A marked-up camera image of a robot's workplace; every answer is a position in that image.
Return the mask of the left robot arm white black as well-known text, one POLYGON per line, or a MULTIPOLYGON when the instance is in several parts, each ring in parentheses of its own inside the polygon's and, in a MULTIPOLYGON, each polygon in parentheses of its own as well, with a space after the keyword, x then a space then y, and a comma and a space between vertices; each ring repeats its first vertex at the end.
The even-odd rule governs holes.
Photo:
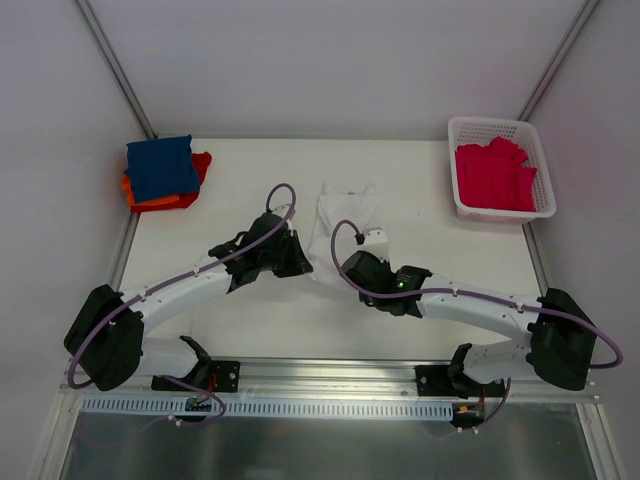
POLYGON ((73 366, 101 391, 132 377, 151 378, 159 391, 219 387, 221 369, 196 340, 188 335, 157 339, 151 332, 204 300, 255 282, 263 272, 289 278, 311 270, 291 222, 267 211, 248 230, 169 279, 125 292, 107 284, 94 288, 63 345, 73 366))

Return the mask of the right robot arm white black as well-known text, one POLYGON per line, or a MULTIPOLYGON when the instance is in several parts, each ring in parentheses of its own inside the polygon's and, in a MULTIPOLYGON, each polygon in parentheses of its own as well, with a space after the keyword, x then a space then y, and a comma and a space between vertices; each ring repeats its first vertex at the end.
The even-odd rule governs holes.
POLYGON ((565 291, 541 297, 475 290, 427 269, 390 264, 358 251, 343 278, 368 307, 394 316, 453 320, 503 336, 503 341, 457 347, 449 387, 468 397, 495 380, 535 376, 568 391, 584 389, 596 343, 594 324, 565 291))

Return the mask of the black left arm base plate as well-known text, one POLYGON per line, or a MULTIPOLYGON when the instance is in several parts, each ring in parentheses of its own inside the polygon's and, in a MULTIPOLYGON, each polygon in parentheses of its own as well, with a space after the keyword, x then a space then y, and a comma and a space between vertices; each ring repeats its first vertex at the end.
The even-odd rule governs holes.
POLYGON ((176 379, 202 390, 211 389, 214 393, 236 393, 240 368, 239 361, 199 360, 186 376, 176 379))

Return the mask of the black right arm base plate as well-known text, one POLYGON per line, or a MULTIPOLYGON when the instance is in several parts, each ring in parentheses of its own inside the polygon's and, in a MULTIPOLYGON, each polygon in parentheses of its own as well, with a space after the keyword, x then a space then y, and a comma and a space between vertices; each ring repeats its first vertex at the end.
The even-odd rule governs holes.
POLYGON ((421 397, 499 398, 506 392, 504 381, 481 384, 465 375, 459 367, 451 365, 417 365, 414 374, 417 393, 421 397))

